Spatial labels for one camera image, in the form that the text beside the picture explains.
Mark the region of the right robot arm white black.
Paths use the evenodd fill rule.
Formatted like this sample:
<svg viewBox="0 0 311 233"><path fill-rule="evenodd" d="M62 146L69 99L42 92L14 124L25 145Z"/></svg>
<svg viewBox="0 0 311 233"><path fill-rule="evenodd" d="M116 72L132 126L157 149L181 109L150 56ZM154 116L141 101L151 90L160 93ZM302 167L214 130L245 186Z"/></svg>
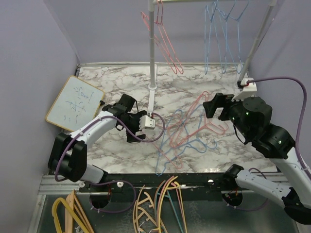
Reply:
<svg viewBox="0 0 311 233"><path fill-rule="evenodd" d="M225 173L224 186L252 190L281 206L285 213L300 224L311 223L311 181L298 158L296 143L287 130L270 122L272 107L260 97L234 100L233 95L217 93L203 103L207 118L213 118L216 109L222 108L218 117L230 120L234 129L251 143L256 151L273 162L287 178L289 185L281 185L257 176L242 166L233 164Z"/></svg>

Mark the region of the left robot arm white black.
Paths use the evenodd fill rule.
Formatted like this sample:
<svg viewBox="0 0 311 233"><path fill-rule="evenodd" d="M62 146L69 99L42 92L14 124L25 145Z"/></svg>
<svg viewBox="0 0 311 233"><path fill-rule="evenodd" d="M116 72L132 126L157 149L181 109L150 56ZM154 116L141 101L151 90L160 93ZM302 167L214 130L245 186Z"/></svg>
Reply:
<svg viewBox="0 0 311 233"><path fill-rule="evenodd" d="M101 136L119 125L126 130L126 142L143 141L146 136L137 136L136 133L141 131L141 118L147 115L147 111L132 113L136 104L133 97L123 94L118 102L104 106L85 126L70 134L59 133L48 161L48 168L54 172L55 179L58 182L66 179L87 181L94 190L105 190L107 179L104 176L107 172L87 163L87 151Z"/></svg>

